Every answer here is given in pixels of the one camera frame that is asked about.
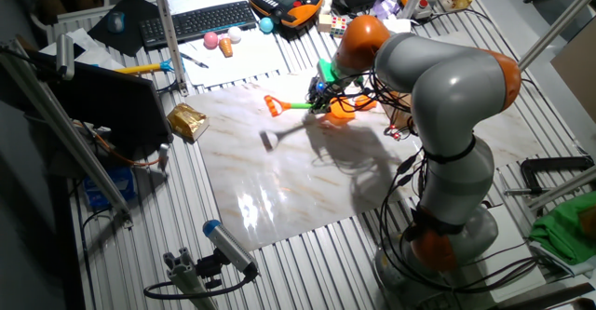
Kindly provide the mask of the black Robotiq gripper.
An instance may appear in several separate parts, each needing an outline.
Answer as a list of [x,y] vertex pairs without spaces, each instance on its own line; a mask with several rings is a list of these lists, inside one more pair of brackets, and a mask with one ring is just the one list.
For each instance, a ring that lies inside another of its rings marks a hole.
[[335,95],[332,87],[328,83],[315,81],[309,87],[309,108],[310,114],[317,114],[330,111],[330,99]]

